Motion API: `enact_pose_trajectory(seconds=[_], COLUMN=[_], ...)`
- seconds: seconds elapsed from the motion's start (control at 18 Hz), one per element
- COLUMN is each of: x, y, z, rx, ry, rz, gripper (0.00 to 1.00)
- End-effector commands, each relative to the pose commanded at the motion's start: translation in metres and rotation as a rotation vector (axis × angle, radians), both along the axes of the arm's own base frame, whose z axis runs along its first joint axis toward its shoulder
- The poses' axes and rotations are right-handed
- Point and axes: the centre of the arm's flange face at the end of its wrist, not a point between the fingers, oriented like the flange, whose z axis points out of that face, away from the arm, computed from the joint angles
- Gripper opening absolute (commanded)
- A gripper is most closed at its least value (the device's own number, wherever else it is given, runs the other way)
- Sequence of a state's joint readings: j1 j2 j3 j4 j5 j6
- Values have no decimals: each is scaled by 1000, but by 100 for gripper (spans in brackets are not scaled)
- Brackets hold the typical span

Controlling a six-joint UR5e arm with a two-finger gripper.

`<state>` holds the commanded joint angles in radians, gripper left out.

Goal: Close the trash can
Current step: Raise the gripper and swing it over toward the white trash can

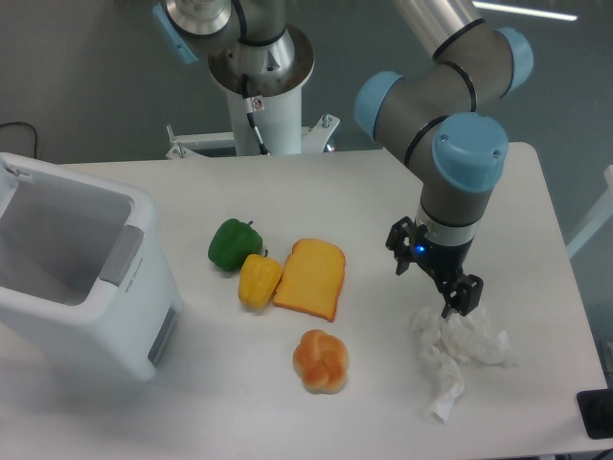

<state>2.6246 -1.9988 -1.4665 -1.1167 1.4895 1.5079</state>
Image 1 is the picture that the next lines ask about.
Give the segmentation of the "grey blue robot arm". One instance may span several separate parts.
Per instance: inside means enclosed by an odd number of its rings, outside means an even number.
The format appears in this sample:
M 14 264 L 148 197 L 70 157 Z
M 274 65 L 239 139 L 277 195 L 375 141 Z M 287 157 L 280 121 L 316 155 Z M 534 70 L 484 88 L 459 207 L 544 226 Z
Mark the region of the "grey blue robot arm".
M 505 130 L 479 108 L 521 85 L 534 55 L 524 35 L 491 28 L 469 1 L 399 1 L 397 10 L 433 66 L 416 80 L 370 77 L 353 116 L 422 184 L 416 215 L 395 223 L 386 241 L 397 273 L 417 265 L 444 311 L 466 315 L 483 282 L 463 263 L 509 148 Z M 237 154 L 305 150 L 302 88 L 314 54 L 287 21 L 285 2 L 159 1 L 153 13 L 183 60 L 207 60 L 227 96 Z

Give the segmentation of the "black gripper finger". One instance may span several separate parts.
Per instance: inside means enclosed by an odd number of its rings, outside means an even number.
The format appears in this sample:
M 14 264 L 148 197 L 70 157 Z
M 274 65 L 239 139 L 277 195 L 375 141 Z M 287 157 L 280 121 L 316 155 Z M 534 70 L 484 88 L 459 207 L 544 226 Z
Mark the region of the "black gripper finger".
M 403 274 L 411 264 L 422 264 L 427 244 L 425 224 L 416 224 L 408 217 L 401 218 L 390 229 L 385 246 L 393 252 L 397 263 L 396 275 Z
M 469 274 L 459 274 L 453 281 L 443 284 L 444 306 L 442 316 L 456 312 L 468 316 L 480 303 L 483 292 L 483 279 Z

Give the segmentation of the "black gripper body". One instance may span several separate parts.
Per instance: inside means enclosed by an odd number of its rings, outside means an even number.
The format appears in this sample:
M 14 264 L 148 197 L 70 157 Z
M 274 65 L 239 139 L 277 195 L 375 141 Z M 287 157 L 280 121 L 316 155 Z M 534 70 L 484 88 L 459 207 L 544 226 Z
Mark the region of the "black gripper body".
M 464 275 L 463 263 L 472 240 L 460 245 L 442 245 L 426 238 L 426 226 L 419 225 L 410 239 L 413 262 L 430 276 L 440 293 L 450 293 Z

